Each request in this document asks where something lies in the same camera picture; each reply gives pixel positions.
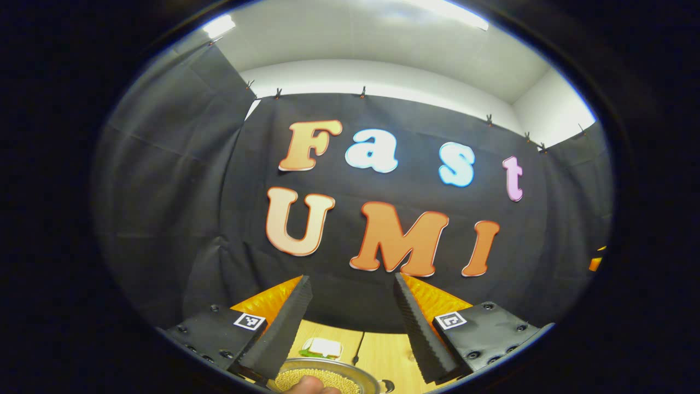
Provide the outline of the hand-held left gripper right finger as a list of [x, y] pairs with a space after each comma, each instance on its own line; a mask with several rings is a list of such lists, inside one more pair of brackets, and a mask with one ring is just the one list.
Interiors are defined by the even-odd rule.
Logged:
[[393, 296], [425, 383], [444, 384], [510, 361], [553, 329], [493, 301], [469, 304], [423, 280], [396, 274]]

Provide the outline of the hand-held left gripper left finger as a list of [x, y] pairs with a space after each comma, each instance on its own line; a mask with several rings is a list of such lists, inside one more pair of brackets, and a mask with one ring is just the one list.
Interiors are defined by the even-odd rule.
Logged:
[[266, 383], [287, 360], [312, 298], [310, 277], [300, 275], [235, 306], [211, 304], [157, 331], [210, 368]]

